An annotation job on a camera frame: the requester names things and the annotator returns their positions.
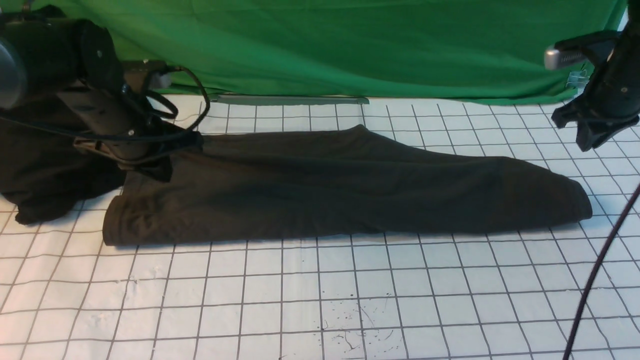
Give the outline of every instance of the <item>black cloth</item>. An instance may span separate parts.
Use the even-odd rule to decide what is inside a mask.
[[[206,136],[161,184],[130,173],[104,221],[107,245],[492,233],[592,215],[582,186],[511,158],[415,149],[363,126]]]
[[[57,97],[9,110],[6,115],[86,131],[84,122]],[[77,201],[124,184],[114,161],[82,154],[73,138],[0,119],[0,193],[18,205],[16,221],[33,224],[66,215]]]

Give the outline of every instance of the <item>green screen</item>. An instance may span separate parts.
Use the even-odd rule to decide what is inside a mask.
[[[544,50],[617,28],[626,1],[37,0],[35,8],[45,4],[107,27],[121,59],[181,64],[212,91],[523,104],[573,95],[565,84],[580,66],[547,71]]]

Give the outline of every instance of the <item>white surface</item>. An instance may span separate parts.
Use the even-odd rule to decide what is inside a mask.
[[[178,124],[201,107],[176,96]],[[118,192],[23,227],[0,200],[0,359],[560,359],[580,290],[640,181],[638,128],[582,153],[555,106],[435,100],[215,104],[204,133],[365,124],[430,151],[514,156],[578,181],[594,217],[488,236],[387,234],[105,247]],[[575,359],[640,356],[640,218],[589,298]]]

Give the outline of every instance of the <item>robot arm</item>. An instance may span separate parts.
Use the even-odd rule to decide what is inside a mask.
[[[602,145],[638,123],[640,113],[640,0],[629,0],[629,20],[622,32],[599,31],[563,40],[545,52],[545,66],[561,69],[585,60],[595,71],[584,92],[555,110],[558,128],[575,121],[582,151]]]
[[[75,146],[115,160],[159,181],[169,181],[169,155],[197,151],[202,144],[194,131],[209,109],[204,87],[189,70],[162,61],[121,62],[109,32],[88,20],[25,13],[0,22],[0,109],[8,110],[44,96],[57,95],[93,134],[74,134],[44,124],[23,123],[63,135],[75,135]],[[177,108],[151,92],[166,85],[169,72],[187,72],[199,85],[206,109],[189,128],[169,122]],[[154,109],[148,97],[169,112]]]

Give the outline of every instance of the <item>cable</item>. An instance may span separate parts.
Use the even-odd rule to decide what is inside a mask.
[[[587,280],[587,284],[584,286],[584,291],[582,292],[582,296],[580,298],[580,302],[578,303],[578,310],[576,311],[575,318],[573,319],[573,325],[571,327],[571,333],[569,334],[569,338],[566,342],[566,348],[564,348],[563,360],[569,360],[571,356],[571,351],[573,350],[573,342],[575,341],[575,336],[578,333],[578,326],[580,325],[580,320],[582,319],[582,312],[584,311],[584,306],[587,304],[587,297],[589,296],[589,292],[593,287],[593,283],[596,280],[596,276],[598,275],[598,270],[602,267],[602,263],[604,262],[604,258],[607,255],[607,251],[609,251],[609,247],[611,247],[611,243],[613,243],[613,239],[618,234],[620,227],[625,222],[627,215],[631,212],[631,208],[636,203],[638,196],[640,195],[640,184],[636,188],[636,191],[631,196],[631,199],[627,202],[625,209],[620,214],[616,225],[614,225],[613,229],[611,229],[611,233],[609,233],[609,237],[604,242],[604,246],[596,259],[595,264],[593,265],[593,269],[591,269],[591,274],[589,274],[589,279]]]
[[[172,135],[138,136],[138,137],[128,137],[128,136],[119,136],[119,135],[93,135],[93,134],[87,134],[87,133],[80,133],[78,131],[71,131],[71,130],[63,129],[62,127],[51,126],[51,125],[43,124],[40,122],[26,122],[23,120],[13,119],[2,114],[2,112],[0,112],[0,119],[8,122],[12,122],[14,124],[31,127],[33,129],[47,131],[48,133],[54,133],[54,134],[63,135],[63,136],[70,136],[73,138],[77,137],[77,138],[83,138],[87,140],[103,141],[103,142],[105,141],[166,142],[166,141],[176,140],[178,138],[188,135],[196,127],[198,127],[198,125],[200,125],[202,120],[205,118],[205,116],[207,116],[207,114],[209,113],[209,110],[211,109],[211,100],[209,99],[209,94],[207,94],[207,90],[205,89],[203,84],[200,82],[198,77],[195,76],[194,73],[192,73],[189,69],[185,67],[174,67],[170,72],[179,72],[179,71],[185,72],[196,83],[198,89],[200,90],[200,93],[202,94],[202,97],[205,100],[205,108],[204,108],[204,111],[200,114],[200,116],[198,116],[198,118],[191,125],[189,125],[189,127],[187,127],[185,130],[179,133],[175,133]]]

